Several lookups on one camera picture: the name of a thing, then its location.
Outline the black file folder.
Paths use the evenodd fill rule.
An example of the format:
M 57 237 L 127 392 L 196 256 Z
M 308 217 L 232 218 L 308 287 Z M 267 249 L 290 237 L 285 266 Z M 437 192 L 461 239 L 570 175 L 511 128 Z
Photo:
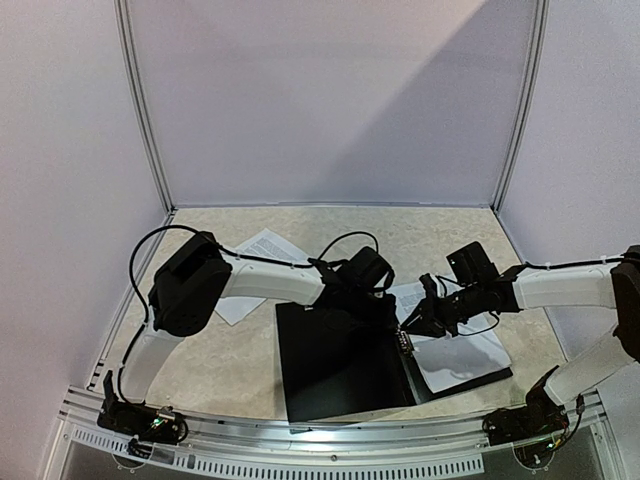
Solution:
M 287 418 L 292 423 L 433 402 L 412 353 L 393 329 L 356 323 L 337 309 L 276 306 Z

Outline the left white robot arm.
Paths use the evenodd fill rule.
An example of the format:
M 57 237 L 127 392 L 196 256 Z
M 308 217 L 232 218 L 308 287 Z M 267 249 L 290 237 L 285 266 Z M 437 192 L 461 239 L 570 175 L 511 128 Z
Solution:
M 388 292 L 394 277 L 376 245 L 362 247 L 349 259 L 291 262 L 231 251 L 212 233 L 193 230 L 156 271 L 142 300 L 143 324 L 123 356 L 120 396 L 109 415 L 128 434 L 148 426 L 148 412 L 139 404 L 173 350 L 205 328 L 222 299 L 263 298 L 337 309 L 358 324 L 391 330 L 397 323 Z

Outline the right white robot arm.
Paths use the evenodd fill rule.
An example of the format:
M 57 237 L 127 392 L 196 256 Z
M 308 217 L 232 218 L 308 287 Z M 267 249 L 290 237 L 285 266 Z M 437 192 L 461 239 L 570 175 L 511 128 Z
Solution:
M 457 336 L 459 325 L 483 313 L 519 313 L 549 307 L 598 307 L 615 311 L 617 322 L 579 356 L 556 368 L 529 391 L 517 415 L 517 427 L 537 436 L 552 424 L 556 407 L 639 359 L 639 248 L 617 257 L 560 264 L 514 265 L 498 271 L 483 246 L 474 241 L 447 261 L 459 285 L 442 295 L 431 275 L 425 291 L 402 323 L 403 332 L 431 338 Z

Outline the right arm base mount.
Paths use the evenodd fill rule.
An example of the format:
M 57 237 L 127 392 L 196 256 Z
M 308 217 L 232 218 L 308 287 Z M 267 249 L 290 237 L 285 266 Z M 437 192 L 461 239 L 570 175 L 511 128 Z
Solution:
M 584 413 L 584 397 L 578 396 L 578 420 L 570 430 L 564 405 L 556 404 L 544 390 L 547 380 L 558 369 L 558 366 L 553 367 L 534 384 L 526 394 L 523 406 L 499 408 L 483 417 L 482 430 L 491 445 L 518 442 L 561 430 L 560 439 L 548 447 L 548 450 L 554 450 L 573 437 Z

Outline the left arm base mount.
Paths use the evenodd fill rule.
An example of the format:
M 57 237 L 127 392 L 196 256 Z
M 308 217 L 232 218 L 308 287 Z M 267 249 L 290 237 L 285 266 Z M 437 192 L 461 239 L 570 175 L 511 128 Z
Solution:
M 113 372 L 103 381 L 104 400 L 97 426 L 112 432 L 136 437 L 139 441 L 178 445 L 188 434 L 186 417 L 171 406 L 150 407 L 120 399 L 115 392 Z

